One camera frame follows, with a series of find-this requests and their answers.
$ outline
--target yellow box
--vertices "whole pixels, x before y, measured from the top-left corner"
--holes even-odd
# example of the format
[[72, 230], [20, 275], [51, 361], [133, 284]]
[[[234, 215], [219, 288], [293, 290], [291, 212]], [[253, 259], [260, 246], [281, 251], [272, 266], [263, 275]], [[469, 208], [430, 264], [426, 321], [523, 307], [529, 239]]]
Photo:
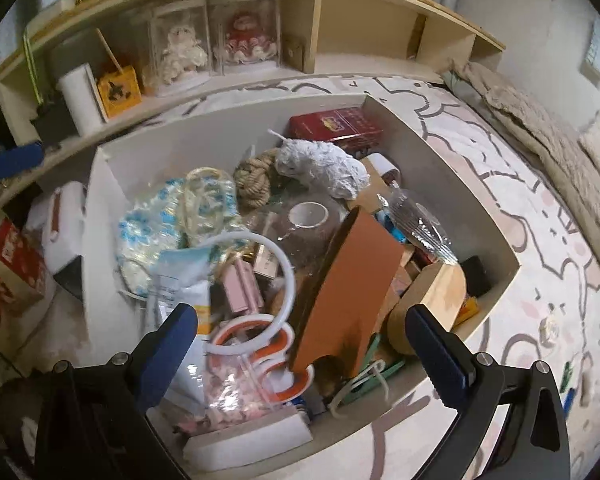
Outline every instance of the yellow box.
[[98, 93], [109, 118], [129, 110], [142, 100], [136, 71], [132, 66], [125, 66], [122, 72], [102, 76], [98, 81]]

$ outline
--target white wall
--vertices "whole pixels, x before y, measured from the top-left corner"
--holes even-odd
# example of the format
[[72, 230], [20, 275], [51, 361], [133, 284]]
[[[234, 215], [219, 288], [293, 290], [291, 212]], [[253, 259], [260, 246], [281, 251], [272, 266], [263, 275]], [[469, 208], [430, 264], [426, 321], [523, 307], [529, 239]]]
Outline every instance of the white wall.
[[459, 0], [458, 13], [506, 44], [498, 71], [574, 127], [600, 108], [580, 72], [598, 15], [588, 0]]

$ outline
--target red doll figurine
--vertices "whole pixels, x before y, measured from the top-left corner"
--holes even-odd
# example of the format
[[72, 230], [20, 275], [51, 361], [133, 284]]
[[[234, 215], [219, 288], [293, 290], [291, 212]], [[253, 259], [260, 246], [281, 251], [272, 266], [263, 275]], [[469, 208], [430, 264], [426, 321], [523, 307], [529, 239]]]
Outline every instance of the red doll figurine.
[[254, 12], [234, 14], [225, 35], [224, 58], [232, 63], [264, 61], [278, 53], [278, 46], [266, 35]]

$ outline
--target wooden stick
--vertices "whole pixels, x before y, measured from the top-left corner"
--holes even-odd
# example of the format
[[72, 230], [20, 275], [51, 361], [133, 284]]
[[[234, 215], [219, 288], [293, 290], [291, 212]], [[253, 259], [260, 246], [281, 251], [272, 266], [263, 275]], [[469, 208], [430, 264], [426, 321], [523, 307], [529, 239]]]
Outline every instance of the wooden stick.
[[118, 63], [116, 56], [113, 55], [113, 52], [109, 48], [109, 43], [107, 43], [107, 40], [104, 39], [104, 36], [102, 35], [102, 31], [99, 28], [96, 28], [96, 33], [98, 34], [98, 37], [100, 38], [100, 42], [102, 43], [104, 50], [107, 51], [107, 54], [109, 55], [109, 59], [113, 61], [113, 64], [118, 69], [118, 72], [120, 72], [122, 74], [122, 67], [120, 66], [120, 63]]

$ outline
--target doll figurine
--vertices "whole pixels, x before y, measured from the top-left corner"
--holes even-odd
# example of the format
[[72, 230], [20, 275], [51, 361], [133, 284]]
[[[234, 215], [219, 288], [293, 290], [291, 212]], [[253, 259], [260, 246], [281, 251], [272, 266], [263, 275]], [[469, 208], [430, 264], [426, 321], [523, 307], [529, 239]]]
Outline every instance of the doll figurine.
[[167, 47], [160, 60], [160, 79], [167, 85], [185, 72], [195, 72], [206, 65], [207, 55], [196, 39], [196, 30], [190, 25], [176, 25], [167, 35]]
[[234, 63], [264, 61], [278, 53], [275, 41], [266, 35], [254, 12], [238, 12], [228, 27], [224, 58]]

